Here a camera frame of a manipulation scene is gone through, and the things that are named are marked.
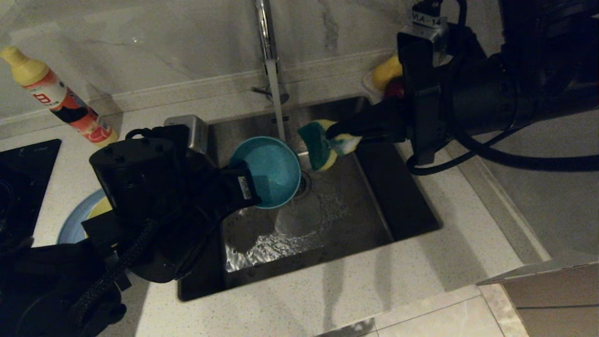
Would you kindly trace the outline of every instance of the white speckled countertop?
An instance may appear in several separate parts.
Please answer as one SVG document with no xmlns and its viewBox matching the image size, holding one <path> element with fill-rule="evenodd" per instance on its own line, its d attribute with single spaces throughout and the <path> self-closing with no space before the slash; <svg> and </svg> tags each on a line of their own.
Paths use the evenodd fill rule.
<svg viewBox="0 0 599 337">
<path fill-rule="evenodd" d="M 288 85 L 295 104 L 365 95 L 364 72 Z M 109 116 L 121 135 L 194 113 L 207 122 L 268 108 L 249 91 Z M 35 229 L 35 246 L 56 243 L 79 202 L 99 188 L 89 165 L 97 150 L 69 126 L 0 140 L 0 151 L 60 138 L 60 149 Z M 400 146 L 409 153 L 409 144 Z M 440 152 L 438 160 L 447 160 Z M 314 336 L 398 305 L 450 291 L 522 265 L 457 168 L 417 179 L 443 228 L 371 251 L 182 303 L 177 284 L 133 278 L 128 313 L 102 336 Z"/>
</svg>

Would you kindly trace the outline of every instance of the tile floor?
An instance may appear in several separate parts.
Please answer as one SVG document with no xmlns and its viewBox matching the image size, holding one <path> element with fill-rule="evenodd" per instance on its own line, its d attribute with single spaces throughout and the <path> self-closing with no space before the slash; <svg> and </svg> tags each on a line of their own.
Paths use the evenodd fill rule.
<svg viewBox="0 0 599 337">
<path fill-rule="evenodd" d="M 319 337 L 528 337 L 521 322 L 520 329 L 515 330 L 513 321 L 506 328 L 505 303 L 498 307 L 498 301 L 490 296 L 498 296 L 497 289 L 481 293 L 478 287 L 470 285 L 400 306 Z M 517 318 L 516 312 L 510 310 L 513 311 L 510 317 Z"/>
</svg>

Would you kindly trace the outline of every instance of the sink basin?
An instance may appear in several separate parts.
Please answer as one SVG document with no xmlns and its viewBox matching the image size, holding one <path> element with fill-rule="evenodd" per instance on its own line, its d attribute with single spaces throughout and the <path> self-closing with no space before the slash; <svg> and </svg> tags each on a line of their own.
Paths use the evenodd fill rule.
<svg viewBox="0 0 599 337">
<path fill-rule="evenodd" d="M 310 168 L 297 129 L 315 119 L 338 121 L 368 106 L 366 98 L 358 97 L 283 111 L 286 143 L 297 153 L 302 170 L 297 193 L 280 208 L 250 207 L 227 217 L 221 232 L 215 234 L 219 236 L 215 241 L 221 244 L 212 244 L 205 253 L 219 256 L 224 274 L 208 270 L 200 261 L 192 274 L 180 281 L 181 300 L 438 229 L 392 144 L 360 146 L 325 172 Z M 210 125 L 208 156 L 224 167 L 237 145 L 255 136 L 278 137 L 274 114 Z M 215 284 L 215 279 L 222 284 Z"/>
</svg>

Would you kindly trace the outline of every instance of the chrome faucet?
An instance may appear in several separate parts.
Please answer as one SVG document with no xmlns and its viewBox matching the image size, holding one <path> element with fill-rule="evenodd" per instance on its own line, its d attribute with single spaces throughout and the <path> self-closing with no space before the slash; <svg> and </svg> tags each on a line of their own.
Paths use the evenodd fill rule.
<svg viewBox="0 0 599 337">
<path fill-rule="evenodd" d="M 287 89 L 285 89 L 285 85 L 282 83 L 280 79 L 279 73 L 279 56 L 277 54 L 277 46 L 274 41 L 274 27 L 273 27 L 273 19 L 272 13 L 270 11 L 270 2 L 269 0 L 256 0 L 256 20 L 258 21 L 258 34 L 260 37 L 260 44 L 262 46 L 262 60 L 264 64 L 264 70 L 268 77 L 268 70 L 266 68 L 267 60 L 275 60 L 277 65 L 277 78 L 279 85 L 279 96 L 281 99 L 281 104 L 287 102 L 289 99 L 289 94 L 287 93 Z M 252 87 L 253 92 L 258 92 L 260 94 L 266 95 L 269 100 L 272 100 L 272 94 L 270 91 L 270 84 L 266 86 L 266 88 L 256 88 Z"/>
</svg>

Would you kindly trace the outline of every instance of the black stovetop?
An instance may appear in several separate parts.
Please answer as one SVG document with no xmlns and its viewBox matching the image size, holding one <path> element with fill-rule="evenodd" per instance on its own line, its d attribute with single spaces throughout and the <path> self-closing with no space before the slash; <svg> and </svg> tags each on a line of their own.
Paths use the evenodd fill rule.
<svg viewBox="0 0 599 337">
<path fill-rule="evenodd" d="M 60 144 L 54 139 L 0 152 L 0 255 L 33 234 Z"/>
</svg>

